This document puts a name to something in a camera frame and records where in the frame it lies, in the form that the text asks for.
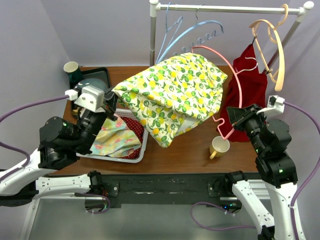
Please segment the yellow lemon print garment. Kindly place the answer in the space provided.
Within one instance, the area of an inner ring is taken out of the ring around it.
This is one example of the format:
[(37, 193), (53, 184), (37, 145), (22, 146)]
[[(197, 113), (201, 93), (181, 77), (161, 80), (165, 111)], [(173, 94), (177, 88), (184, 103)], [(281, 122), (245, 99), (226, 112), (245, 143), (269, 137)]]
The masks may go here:
[(170, 57), (112, 90), (163, 148), (220, 110), (227, 74), (205, 57)]

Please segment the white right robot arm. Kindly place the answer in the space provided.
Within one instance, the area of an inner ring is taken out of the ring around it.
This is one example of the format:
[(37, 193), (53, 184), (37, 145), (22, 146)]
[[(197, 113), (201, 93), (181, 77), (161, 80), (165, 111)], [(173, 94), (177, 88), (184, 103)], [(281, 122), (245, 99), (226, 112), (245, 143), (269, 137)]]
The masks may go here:
[(259, 240), (304, 240), (298, 206), (291, 203), (298, 190), (294, 161), (286, 153), (292, 137), (289, 126), (277, 118), (267, 119), (267, 108), (257, 104), (245, 108), (226, 108), (231, 126), (246, 133), (257, 157), (258, 173), (265, 184), (272, 212), (251, 189), (242, 171), (226, 173), (223, 192), (236, 196), (251, 217)]

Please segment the pastel floral skirt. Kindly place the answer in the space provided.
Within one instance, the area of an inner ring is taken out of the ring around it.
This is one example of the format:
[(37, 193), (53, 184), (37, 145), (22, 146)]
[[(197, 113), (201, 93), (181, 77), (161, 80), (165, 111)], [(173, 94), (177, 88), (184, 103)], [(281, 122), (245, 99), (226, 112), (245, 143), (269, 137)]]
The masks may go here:
[(135, 133), (129, 129), (121, 116), (116, 117), (116, 121), (107, 118), (103, 123), (90, 148), (93, 155), (124, 158), (141, 148), (142, 143)]

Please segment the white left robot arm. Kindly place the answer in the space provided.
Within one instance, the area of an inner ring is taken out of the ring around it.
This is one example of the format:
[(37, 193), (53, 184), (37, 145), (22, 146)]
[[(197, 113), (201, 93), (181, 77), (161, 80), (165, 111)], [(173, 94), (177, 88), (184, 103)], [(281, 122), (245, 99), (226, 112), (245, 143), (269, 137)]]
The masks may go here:
[(19, 207), (44, 196), (79, 194), (102, 198), (106, 212), (111, 206), (106, 185), (100, 172), (49, 177), (80, 159), (80, 155), (91, 154), (91, 147), (106, 119), (116, 121), (118, 97), (112, 88), (102, 90), (92, 85), (66, 90), (64, 95), (36, 101), (20, 106), (1, 116), (1, 120), (21, 110), (60, 100), (69, 100), (82, 108), (75, 124), (58, 116), (48, 119), (39, 130), (39, 147), (32, 154), (1, 143), (1, 147), (25, 155), (26, 159), (0, 172), (0, 205)]

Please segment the blue wire hanger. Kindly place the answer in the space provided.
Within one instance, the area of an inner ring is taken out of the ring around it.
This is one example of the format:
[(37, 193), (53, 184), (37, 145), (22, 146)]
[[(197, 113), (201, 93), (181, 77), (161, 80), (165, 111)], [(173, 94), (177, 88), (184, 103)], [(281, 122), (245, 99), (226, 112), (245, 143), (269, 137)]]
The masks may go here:
[[(169, 2), (168, 6), (166, 7), (165, 10), (165, 19), (164, 19), (164, 27), (165, 27), (165, 33), (164, 33), (164, 37), (161, 43), (161, 47), (158, 53), (158, 56), (156, 58), (155, 63), (158, 64), (161, 60), (162, 60), (162, 55), (165, 53), (165, 51), (169, 48), (169, 45), (173, 42), (175, 35), (177, 34), (177, 31), (179, 30), (181, 24), (183, 23), (183, 16), (180, 16), (172, 25), (168, 25), (168, 14), (169, 14), (169, 7), (172, 3)], [(168, 36), (168, 32), (176, 26), (175, 32), (173, 33), (171, 39), (168, 41), (168, 44), (166, 47), (165, 43), (167, 41), (167, 36)]]

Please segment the red polka dot skirt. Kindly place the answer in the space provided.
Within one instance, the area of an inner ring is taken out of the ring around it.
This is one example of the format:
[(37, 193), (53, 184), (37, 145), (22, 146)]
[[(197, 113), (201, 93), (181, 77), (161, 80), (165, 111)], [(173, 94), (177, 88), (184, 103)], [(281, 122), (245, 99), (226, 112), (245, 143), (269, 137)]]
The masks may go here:
[[(122, 120), (126, 123), (128, 128), (134, 132), (139, 139), (140, 143), (143, 143), (144, 127), (136, 120), (129, 117), (122, 117)], [(140, 155), (141, 147), (135, 149), (130, 155), (123, 157), (124, 159), (134, 160)]]

